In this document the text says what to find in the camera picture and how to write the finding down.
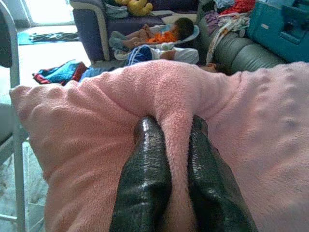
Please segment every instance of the dark hair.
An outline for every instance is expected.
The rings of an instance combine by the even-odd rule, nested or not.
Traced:
[[[174,25],[177,27],[180,40],[184,40],[193,34],[194,24],[189,18],[179,18]]]

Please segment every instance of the floor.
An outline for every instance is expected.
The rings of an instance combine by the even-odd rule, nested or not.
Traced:
[[[28,32],[73,32],[74,26],[41,27],[31,28]],[[90,60],[81,42],[45,43],[38,45],[19,46],[20,84],[26,86],[38,86],[33,80],[32,74],[40,69],[59,66],[69,60],[82,61],[87,67]],[[97,66],[111,66],[114,62],[98,63]],[[10,89],[9,70],[0,67],[0,101],[8,98]],[[42,178],[42,170],[28,143],[24,143],[24,161],[26,183],[25,189],[30,203],[44,205],[47,193],[47,184]],[[15,190],[14,190],[14,162],[12,157],[0,165],[0,214],[15,215]],[[0,220],[0,231],[14,232],[16,227],[13,223]],[[43,231],[43,226],[35,230]]]

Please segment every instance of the teal suitcase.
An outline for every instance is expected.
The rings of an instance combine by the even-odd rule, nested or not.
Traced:
[[[287,62],[309,62],[309,0],[258,0],[247,35]]]

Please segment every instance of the blue mat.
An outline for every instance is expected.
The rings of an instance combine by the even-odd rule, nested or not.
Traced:
[[[18,45],[29,44],[46,44],[46,43],[63,43],[79,41],[77,33],[50,33],[50,34],[29,34],[27,32],[20,32],[17,34]]]

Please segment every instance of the orange shirt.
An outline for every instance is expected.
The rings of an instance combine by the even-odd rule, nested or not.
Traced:
[[[168,43],[168,42],[176,42],[176,41],[177,39],[175,38],[175,36],[173,36],[173,34],[170,31],[166,31],[162,34],[157,33],[154,35],[153,38],[146,40],[146,42],[148,43],[156,43],[156,42]]]

